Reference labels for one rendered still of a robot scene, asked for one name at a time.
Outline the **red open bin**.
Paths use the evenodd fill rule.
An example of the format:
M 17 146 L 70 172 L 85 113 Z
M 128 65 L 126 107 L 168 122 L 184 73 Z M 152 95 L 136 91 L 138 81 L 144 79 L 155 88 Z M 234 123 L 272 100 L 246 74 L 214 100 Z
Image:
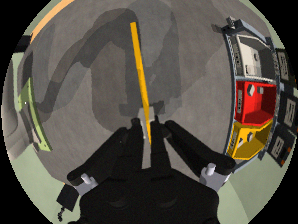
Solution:
M 273 118 L 276 102 L 276 85 L 263 83 L 236 81 L 234 119 L 242 125 L 262 126 Z M 249 84 L 253 84 L 255 87 L 252 97 L 247 94 Z M 263 87 L 263 94 L 257 93 L 257 87 Z

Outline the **yellow bin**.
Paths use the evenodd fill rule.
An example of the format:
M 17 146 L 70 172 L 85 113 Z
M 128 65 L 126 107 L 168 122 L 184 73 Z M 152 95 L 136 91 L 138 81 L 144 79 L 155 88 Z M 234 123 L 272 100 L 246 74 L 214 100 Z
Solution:
M 242 125 L 239 122 L 233 123 L 232 134 L 227 150 L 227 153 L 231 156 L 231 158 L 248 160 L 258 153 L 265 146 L 271 129 L 272 121 L 273 120 L 270 119 L 261 127 Z M 250 142 L 248 142 L 247 135 L 249 134 L 250 130 L 253 133 L 253 138 Z M 243 144 L 237 149 L 240 137 L 243 138 L 244 141 Z

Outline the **yellow retaining rail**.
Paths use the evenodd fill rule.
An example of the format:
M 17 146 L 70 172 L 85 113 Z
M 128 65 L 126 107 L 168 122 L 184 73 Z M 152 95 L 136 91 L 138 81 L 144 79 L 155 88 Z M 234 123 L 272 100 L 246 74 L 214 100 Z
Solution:
M 150 126 L 149 126 L 149 121 L 148 121 L 149 103 L 148 103 L 147 90 L 146 90 L 146 84 L 145 84 L 145 78 L 144 78 L 144 72 L 143 72 L 143 66 L 142 66 L 142 59 L 141 59 L 141 53 L 140 53 L 140 47 L 139 47 L 139 41 L 138 41 L 137 28 L 136 28 L 135 22 L 130 23 L 130 25 L 131 25 L 134 53 L 135 53 L 135 59 L 136 59 L 136 66 L 137 66 L 143 108 L 144 108 L 147 130 L 148 130 L 148 135 L 149 135 L 149 140 L 150 140 Z

